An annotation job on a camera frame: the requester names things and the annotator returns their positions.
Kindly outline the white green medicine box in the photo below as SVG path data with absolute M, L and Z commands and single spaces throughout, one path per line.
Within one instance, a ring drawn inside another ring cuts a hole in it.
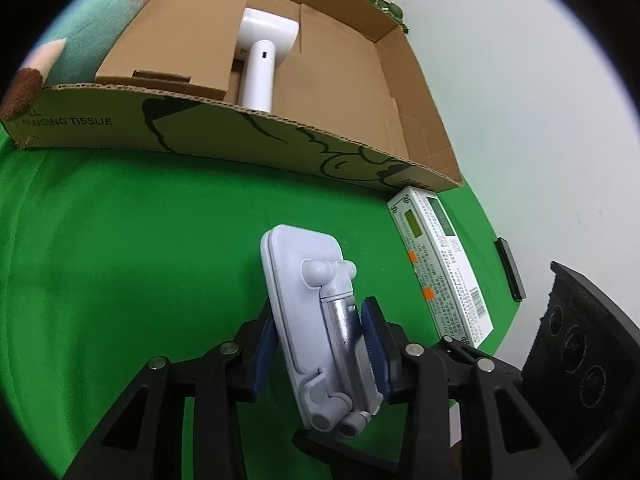
M 404 188 L 387 203 L 441 337 L 479 347 L 494 330 L 460 238 L 438 197 Z

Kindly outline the white folding phone stand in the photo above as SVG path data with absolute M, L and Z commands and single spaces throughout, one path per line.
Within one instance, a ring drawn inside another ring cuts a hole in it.
M 285 224 L 265 232 L 260 255 L 304 426 L 355 439 L 383 402 L 352 286 L 355 263 L 333 236 Z

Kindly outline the pink pig plush toy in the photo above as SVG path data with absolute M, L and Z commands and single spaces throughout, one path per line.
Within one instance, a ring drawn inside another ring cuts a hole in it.
M 1 102 L 1 118 L 27 114 L 45 86 L 85 84 L 150 0 L 73 0 L 26 56 Z

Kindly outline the long brown cardboard box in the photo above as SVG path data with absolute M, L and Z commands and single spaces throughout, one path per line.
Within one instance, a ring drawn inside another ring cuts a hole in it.
M 104 58 L 96 81 L 223 99 L 246 3 L 149 0 Z

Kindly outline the white handheld fan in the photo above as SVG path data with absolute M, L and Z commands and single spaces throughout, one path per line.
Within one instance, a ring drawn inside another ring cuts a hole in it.
M 299 22 L 266 11 L 245 8 L 234 58 L 244 63 L 239 106 L 270 113 L 274 74 L 294 47 Z

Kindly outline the black remote on table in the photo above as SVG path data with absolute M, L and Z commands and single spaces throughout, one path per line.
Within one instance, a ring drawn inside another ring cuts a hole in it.
M 495 248 L 497 249 L 504 274 L 506 274 L 511 296 L 514 301 L 522 302 L 526 298 L 526 291 L 508 241 L 503 237 L 498 237 L 495 240 Z

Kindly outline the green tablecloth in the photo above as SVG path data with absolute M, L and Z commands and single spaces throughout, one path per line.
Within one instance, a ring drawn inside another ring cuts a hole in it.
M 289 224 L 333 235 L 421 344 L 438 338 L 383 193 L 224 160 L 1 141 L 1 389 L 62 474 L 152 356 L 230 339 L 267 297 L 259 242 Z

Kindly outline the large open cardboard tray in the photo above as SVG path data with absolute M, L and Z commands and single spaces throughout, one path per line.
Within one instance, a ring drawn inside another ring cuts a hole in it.
M 2 126 L 22 148 L 131 148 L 250 162 L 379 190 L 433 192 L 462 177 L 401 28 L 367 0 L 247 0 L 299 22 L 270 113 L 239 106 L 244 63 L 221 100 L 128 84 L 56 84 Z

